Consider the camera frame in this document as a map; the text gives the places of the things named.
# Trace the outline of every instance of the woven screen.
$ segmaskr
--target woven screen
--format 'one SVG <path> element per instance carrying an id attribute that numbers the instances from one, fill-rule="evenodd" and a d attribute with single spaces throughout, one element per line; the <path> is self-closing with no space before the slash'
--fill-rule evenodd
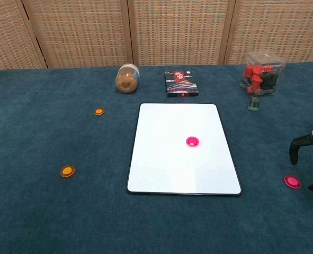
<path id="1" fill-rule="evenodd" d="M 129 0 L 134 63 L 217 64 L 228 2 Z"/>
<path id="2" fill-rule="evenodd" d="M 313 0 L 237 0 L 225 63 L 243 64 L 258 49 L 313 61 Z"/>
<path id="3" fill-rule="evenodd" d="M 119 0 L 24 0 L 48 67 L 117 66 L 131 61 L 128 8 Z"/>
<path id="4" fill-rule="evenodd" d="M 20 1 L 0 0 L 0 69 L 46 66 L 28 25 Z"/>

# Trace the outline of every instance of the red and black package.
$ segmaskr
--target red and black package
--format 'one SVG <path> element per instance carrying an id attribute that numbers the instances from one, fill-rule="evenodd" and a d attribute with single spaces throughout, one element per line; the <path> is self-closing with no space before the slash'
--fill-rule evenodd
<path id="1" fill-rule="evenodd" d="M 166 71 L 167 97 L 198 96 L 199 90 L 191 71 Z"/>

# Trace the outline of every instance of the box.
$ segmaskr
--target box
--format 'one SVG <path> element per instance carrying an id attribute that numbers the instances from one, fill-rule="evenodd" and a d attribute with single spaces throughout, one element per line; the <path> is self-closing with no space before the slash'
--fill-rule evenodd
<path id="1" fill-rule="evenodd" d="M 286 61 L 270 52 L 259 50 L 249 52 L 240 86 L 250 95 L 274 95 Z"/>
<path id="2" fill-rule="evenodd" d="M 167 97 L 198 96 L 199 90 L 191 71 L 166 71 Z"/>

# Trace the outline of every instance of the plastic jar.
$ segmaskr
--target plastic jar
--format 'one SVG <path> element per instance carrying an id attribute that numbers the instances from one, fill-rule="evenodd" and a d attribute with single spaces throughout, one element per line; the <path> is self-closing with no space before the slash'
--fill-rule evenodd
<path id="1" fill-rule="evenodd" d="M 140 79 L 139 68 L 132 63 L 122 65 L 116 76 L 115 84 L 118 90 L 131 93 L 136 90 Z"/>

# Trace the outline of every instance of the white board surface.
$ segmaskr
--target white board surface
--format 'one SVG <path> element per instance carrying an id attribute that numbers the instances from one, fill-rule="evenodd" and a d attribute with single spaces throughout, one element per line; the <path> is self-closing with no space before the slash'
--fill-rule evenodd
<path id="1" fill-rule="evenodd" d="M 188 137 L 199 139 L 196 147 Z M 130 193 L 240 195 L 214 104 L 142 103 L 127 180 Z"/>

